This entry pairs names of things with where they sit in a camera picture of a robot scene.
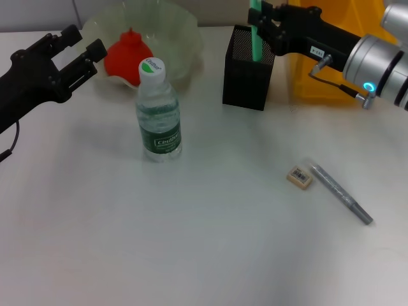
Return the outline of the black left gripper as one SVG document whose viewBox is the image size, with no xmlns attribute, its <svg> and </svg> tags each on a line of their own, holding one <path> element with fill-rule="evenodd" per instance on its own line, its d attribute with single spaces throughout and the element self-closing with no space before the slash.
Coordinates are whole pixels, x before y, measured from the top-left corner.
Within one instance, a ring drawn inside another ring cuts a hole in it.
<svg viewBox="0 0 408 306">
<path fill-rule="evenodd" d="M 45 40 L 11 55 L 11 68 L 1 77 L 1 132 L 42 103 L 66 102 L 98 72 L 94 64 L 107 56 L 100 39 L 60 71 L 54 64 L 56 55 L 80 40 L 77 26 L 69 25 L 59 36 L 48 34 Z"/>
</svg>

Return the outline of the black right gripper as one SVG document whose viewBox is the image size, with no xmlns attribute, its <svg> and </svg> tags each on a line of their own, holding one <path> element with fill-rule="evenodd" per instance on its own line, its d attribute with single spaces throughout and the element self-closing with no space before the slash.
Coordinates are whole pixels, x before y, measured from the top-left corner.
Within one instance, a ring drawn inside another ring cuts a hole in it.
<svg viewBox="0 0 408 306">
<path fill-rule="evenodd" d="M 325 22 L 321 13 L 322 9 L 317 6 L 274 6 L 262 1 L 261 11 L 249 9 L 248 23 L 256 28 L 256 34 L 260 38 L 271 41 L 271 49 L 275 55 L 296 53 L 318 61 L 322 57 L 312 51 L 316 48 L 324 55 L 332 56 L 333 62 L 329 67 L 342 72 L 361 38 Z"/>
</svg>

